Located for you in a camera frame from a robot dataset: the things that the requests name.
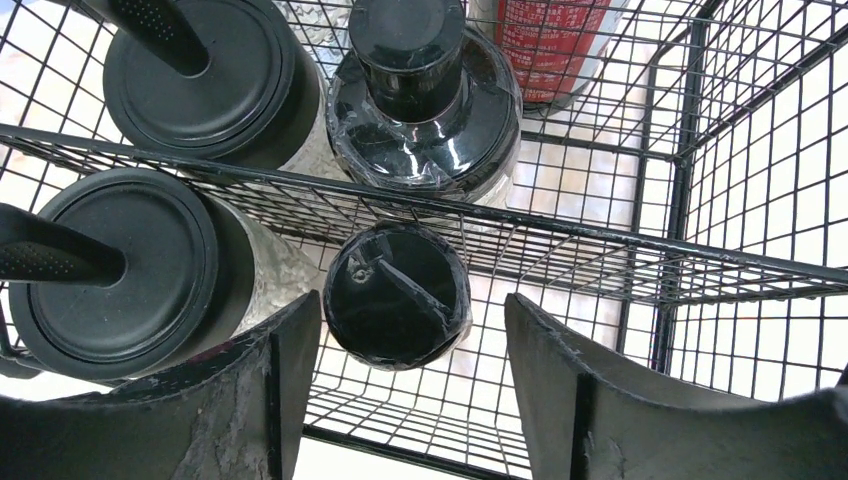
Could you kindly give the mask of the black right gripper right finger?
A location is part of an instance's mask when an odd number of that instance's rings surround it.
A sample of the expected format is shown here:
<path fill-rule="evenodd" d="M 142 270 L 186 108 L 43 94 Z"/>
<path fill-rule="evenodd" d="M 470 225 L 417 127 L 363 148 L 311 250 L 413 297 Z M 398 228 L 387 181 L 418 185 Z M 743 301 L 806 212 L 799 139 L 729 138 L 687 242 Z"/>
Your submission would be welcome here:
<path fill-rule="evenodd" d="M 510 294 L 504 321 L 535 479 L 843 479 L 847 389 L 779 402 L 641 366 Z"/>

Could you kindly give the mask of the shiny black-lid spice jar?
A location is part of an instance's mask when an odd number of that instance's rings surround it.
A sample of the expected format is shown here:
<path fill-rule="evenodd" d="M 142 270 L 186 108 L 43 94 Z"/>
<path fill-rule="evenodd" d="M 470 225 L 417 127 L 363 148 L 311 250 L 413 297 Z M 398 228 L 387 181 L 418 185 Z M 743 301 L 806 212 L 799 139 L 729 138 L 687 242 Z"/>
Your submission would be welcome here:
<path fill-rule="evenodd" d="M 521 91 L 458 1 L 357 1 L 327 129 L 356 182 L 502 208 L 520 150 Z"/>

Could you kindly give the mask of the tall sauce bottle black cap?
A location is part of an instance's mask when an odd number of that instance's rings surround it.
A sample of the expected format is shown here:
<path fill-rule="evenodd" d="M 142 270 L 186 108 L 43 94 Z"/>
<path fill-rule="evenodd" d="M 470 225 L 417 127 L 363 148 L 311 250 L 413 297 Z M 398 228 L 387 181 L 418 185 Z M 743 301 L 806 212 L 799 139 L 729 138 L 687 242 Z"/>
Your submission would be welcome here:
<path fill-rule="evenodd" d="M 546 118 L 567 109 L 596 78 L 627 1 L 494 1 L 468 3 L 468 20 L 509 58 L 524 115 Z"/>

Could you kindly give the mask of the black-lid jar white beads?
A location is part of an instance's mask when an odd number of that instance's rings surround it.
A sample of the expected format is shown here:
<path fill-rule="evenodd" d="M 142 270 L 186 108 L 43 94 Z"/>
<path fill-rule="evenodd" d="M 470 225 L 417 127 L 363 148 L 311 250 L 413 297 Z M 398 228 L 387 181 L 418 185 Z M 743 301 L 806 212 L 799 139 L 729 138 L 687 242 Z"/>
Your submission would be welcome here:
<path fill-rule="evenodd" d="M 38 213 L 1 207 L 1 278 L 18 336 L 47 369 L 138 377 L 244 333 L 315 290 L 300 249 L 176 177 L 119 168 Z"/>

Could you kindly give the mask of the small pepper shaker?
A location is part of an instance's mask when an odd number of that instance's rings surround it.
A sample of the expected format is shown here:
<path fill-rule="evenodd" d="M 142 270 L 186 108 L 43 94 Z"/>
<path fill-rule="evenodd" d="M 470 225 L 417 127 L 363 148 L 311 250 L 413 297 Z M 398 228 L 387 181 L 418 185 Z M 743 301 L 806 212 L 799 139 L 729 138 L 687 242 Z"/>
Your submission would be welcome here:
<path fill-rule="evenodd" d="M 323 312 L 357 361 L 390 372 L 421 368 L 471 330 L 467 267 L 433 230 L 381 221 L 349 238 L 330 263 Z"/>

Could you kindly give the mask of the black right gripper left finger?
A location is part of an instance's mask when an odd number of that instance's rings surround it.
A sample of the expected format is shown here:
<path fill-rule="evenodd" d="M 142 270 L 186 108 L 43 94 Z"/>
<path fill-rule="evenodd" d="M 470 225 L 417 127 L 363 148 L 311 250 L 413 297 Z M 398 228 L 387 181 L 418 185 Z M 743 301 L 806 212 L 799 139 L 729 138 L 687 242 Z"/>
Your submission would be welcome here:
<path fill-rule="evenodd" d="M 193 359 L 101 394 L 1 401 L 5 479 L 289 479 L 321 330 L 309 292 Z"/>

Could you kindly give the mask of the black-lid clear jar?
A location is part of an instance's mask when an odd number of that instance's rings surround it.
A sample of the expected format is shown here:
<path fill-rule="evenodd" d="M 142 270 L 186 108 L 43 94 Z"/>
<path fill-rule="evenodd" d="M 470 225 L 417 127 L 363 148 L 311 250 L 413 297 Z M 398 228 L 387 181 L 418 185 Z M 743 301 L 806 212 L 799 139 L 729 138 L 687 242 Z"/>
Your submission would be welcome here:
<path fill-rule="evenodd" d="M 94 1 L 114 24 L 102 88 L 134 146 L 344 180 L 325 78 L 270 1 Z"/>

